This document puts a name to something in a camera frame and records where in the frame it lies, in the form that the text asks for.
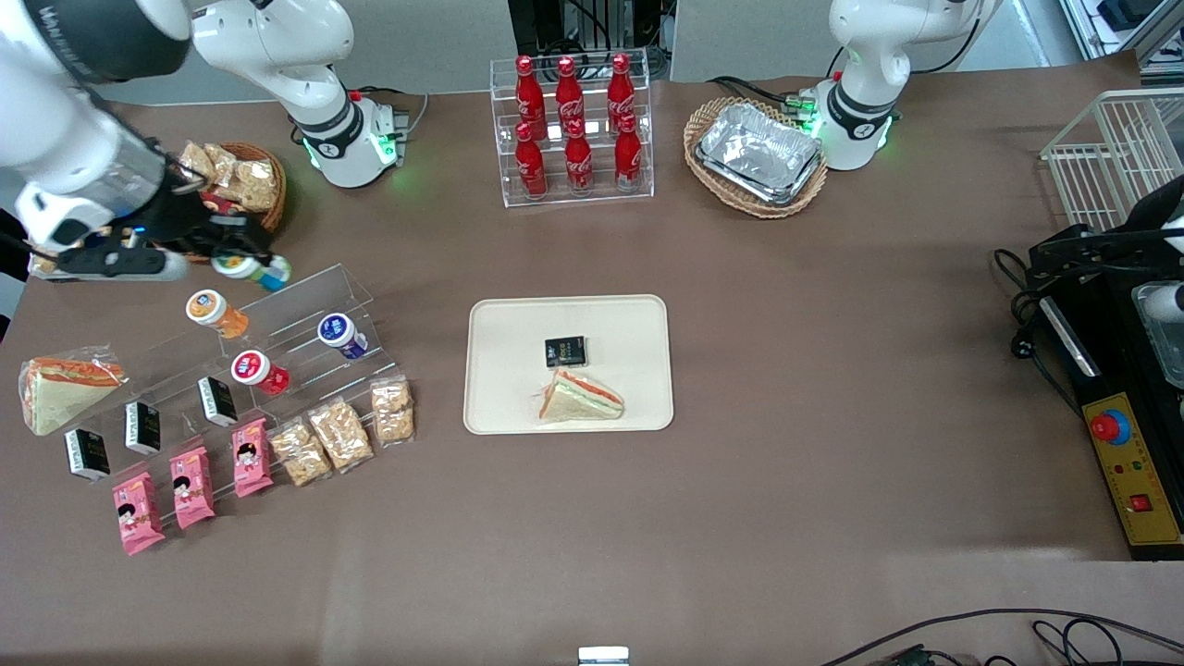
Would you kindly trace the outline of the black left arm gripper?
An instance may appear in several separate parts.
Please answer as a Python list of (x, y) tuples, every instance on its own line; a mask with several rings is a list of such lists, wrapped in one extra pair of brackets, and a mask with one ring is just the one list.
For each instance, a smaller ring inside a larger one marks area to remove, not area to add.
[(1096, 254), (1145, 252), (1156, 243), (1167, 243), (1183, 254), (1183, 177), (1175, 177), (1130, 209), (1124, 231), (1094, 232), (1090, 228), (1066, 228), (1029, 249), (1030, 273), (1036, 278), (1085, 278), (1098, 274), (1143, 274), (1143, 265), (1120, 265)]

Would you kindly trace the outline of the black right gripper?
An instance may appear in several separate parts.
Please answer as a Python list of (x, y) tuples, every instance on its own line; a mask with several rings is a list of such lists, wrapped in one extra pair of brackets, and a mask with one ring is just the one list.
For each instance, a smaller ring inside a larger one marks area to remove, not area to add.
[(272, 236), (255, 216), (215, 216), (202, 186), (167, 169), (157, 193), (137, 211), (137, 236), (172, 252), (194, 254), (198, 263), (242, 257), (269, 265)]

